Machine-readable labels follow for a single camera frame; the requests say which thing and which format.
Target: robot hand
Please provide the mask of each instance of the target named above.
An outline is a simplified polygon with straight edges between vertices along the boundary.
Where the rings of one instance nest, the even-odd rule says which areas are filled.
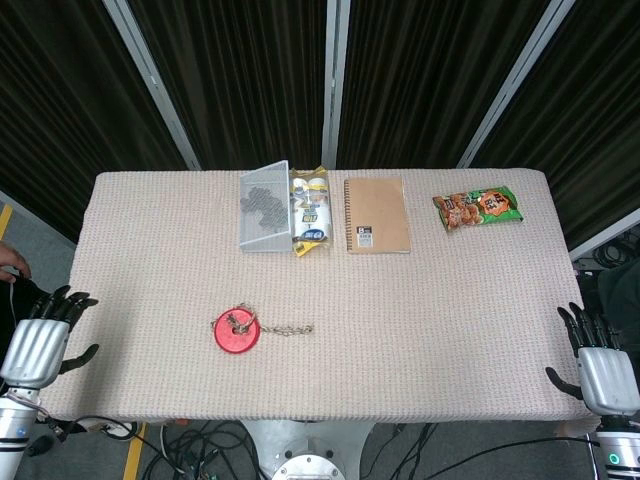
[[[602,424],[596,435],[603,448],[609,478],[637,478],[640,472],[640,431],[629,422],[640,410],[640,394],[633,367],[620,349],[618,334],[597,315],[589,315],[575,303],[558,313],[564,320],[576,357],[580,387],[563,381],[551,367],[547,376],[558,390],[578,400],[596,415]]]
[[[573,354],[577,358],[580,385],[564,382],[547,367],[549,380],[558,390],[578,400],[596,415],[631,416],[640,410],[640,395],[631,361],[620,350],[618,334],[600,316],[589,315],[575,303],[569,307],[573,316],[559,307]]]
[[[69,333],[82,312],[98,303],[88,293],[65,295],[69,286],[44,296],[34,305],[29,318],[21,320],[9,344],[0,376],[9,390],[0,398],[0,480],[12,479],[29,442],[39,405],[40,389],[59,374],[82,367],[98,351],[91,345],[82,355],[64,360]]]
[[[85,365],[98,351],[98,345],[93,344],[79,357],[62,360],[73,327],[87,308],[98,303],[85,292],[65,298],[69,289],[65,285],[43,296],[33,306],[29,318],[18,323],[0,370],[0,376],[10,387],[44,388],[58,374]]]

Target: table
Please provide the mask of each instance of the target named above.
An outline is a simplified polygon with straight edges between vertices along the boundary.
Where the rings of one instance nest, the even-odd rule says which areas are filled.
[[[580,302],[549,188],[525,170],[329,174],[334,245],[302,258],[238,248],[240,172],[125,172],[97,178],[71,273],[100,303],[67,358],[84,368],[42,392],[52,414],[120,419],[377,422],[571,419],[587,415],[544,368],[577,382],[556,307]],[[401,175],[410,254],[346,252],[348,177]],[[431,198],[507,185],[522,223],[446,233]],[[239,303],[263,334],[223,352],[211,322]]]

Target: dark curtain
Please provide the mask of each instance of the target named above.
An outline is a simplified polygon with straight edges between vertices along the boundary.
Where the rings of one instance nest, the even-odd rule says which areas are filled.
[[[320,164],[326,0],[130,3],[203,168]]]
[[[102,2],[0,2],[0,190],[75,241],[96,175],[184,168]]]
[[[545,172],[570,249],[640,208],[640,2],[576,2],[471,166]]]
[[[352,0],[338,168],[455,168],[547,3]]]

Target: notebook label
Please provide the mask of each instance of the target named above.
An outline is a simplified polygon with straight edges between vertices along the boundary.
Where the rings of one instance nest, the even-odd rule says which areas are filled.
[[[358,248],[373,248],[373,228],[356,227]]]

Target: human hand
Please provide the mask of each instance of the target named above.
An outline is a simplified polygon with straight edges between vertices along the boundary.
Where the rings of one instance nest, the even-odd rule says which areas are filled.
[[[0,267],[15,267],[25,278],[31,278],[31,268],[18,251],[4,242],[0,242]],[[0,280],[14,283],[15,277],[0,268]]]

